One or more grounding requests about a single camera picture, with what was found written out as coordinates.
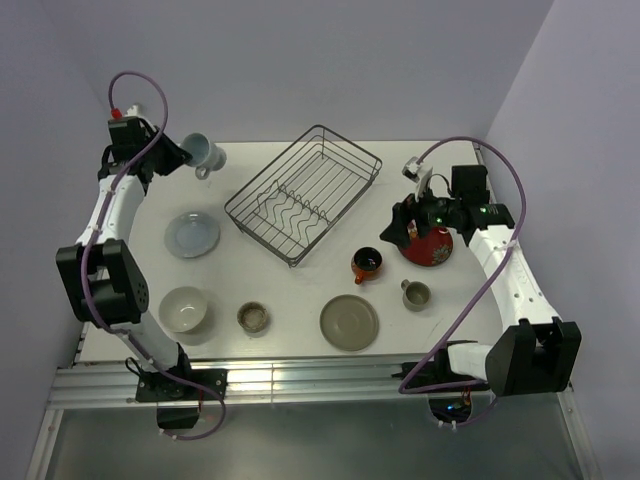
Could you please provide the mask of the light blue ceramic mug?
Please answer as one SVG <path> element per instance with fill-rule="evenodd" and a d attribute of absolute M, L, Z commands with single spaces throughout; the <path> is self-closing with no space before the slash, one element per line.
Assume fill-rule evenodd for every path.
<path fill-rule="evenodd" d="M 206 180 L 212 172 L 221 170 L 227 160 L 226 152 L 202 133 L 191 133 L 180 143 L 191 155 L 187 165 L 194 169 L 198 180 Z"/>

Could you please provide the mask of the orange black patterned cup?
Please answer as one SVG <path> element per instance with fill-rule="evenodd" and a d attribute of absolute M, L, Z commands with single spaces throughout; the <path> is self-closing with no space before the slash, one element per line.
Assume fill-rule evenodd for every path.
<path fill-rule="evenodd" d="M 351 270 L 354 283 L 361 285 L 365 281 L 377 278 L 382 270 L 383 258 L 381 253 L 373 247 L 359 248 L 351 259 Z"/>

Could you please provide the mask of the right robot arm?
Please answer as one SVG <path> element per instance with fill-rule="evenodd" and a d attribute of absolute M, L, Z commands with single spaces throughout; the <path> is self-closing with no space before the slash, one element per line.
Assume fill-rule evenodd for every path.
<path fill-rule="evenodd" d="M 437 197 L 423 185 L 392 208 L 381 240 L 401 249 L 409 228 L 424 236 L 437 227 L 455 230 L 482 267 L 502 334 L 492 345 L 440 341 L 402 380 L 403 393 L 426 393 L 485 384 L 498 397 L 560 392 L 568 386 L 582 335 L 551 306 L 529 268 L 507 207 L 490 200 L 487 170 L 455 166 L 450 194 Z"/>

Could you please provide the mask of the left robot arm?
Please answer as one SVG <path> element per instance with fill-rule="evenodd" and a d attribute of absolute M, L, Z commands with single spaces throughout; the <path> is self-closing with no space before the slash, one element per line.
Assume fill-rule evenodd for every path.
<path fill-rule="evenodd" d="M 137 358 L 143 383 L 183 399 L 193 391 L 195 375 L 183 347 L 151 315 L 148 284 L 128 241 L 153 177 L 173 173 L 191 156 L 150 124 L 139 106 L 111 115 L 96 205 L 75 243 L 57 251 L 56 265 L 76 318 L 118 337 Z"/>

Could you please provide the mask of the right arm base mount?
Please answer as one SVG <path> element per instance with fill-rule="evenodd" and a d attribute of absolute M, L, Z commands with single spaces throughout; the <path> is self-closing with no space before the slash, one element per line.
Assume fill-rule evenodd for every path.
<path fill-rule="evenodd" d="M 431 361 L 424 366 L 408 383 L 408 389 L 419 387 L 440 385 L 443 383 L 473 382 L 477 379 L 452 373 L 450 368 L 442 361 Z M 488 391 L 486 384 L 464 385 L 460 388 L 439 387 L 435 393 L 451 393 L 448 397 L 430 398 L 428 400 L 429 409 L 432 416 L 443 424 L 458 425 L 471 419 L 473 402 L 472 393 L 475 391 Z"/>

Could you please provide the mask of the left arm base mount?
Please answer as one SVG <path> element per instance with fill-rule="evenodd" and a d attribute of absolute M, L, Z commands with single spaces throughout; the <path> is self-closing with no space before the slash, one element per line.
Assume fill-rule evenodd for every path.
<path fill-rule="evenodd" d="M 205 401 L 223 399 L 226 394 L 228 371 L 221 368 L 196 369 L 189 380 L 206 388 L 202 391 L 190 385 L 170 380 L 160 373 L 140 376 L 135 401 L 156 405 L 159 428 L 184 431 L 193 428 L 200 419 Z"/>

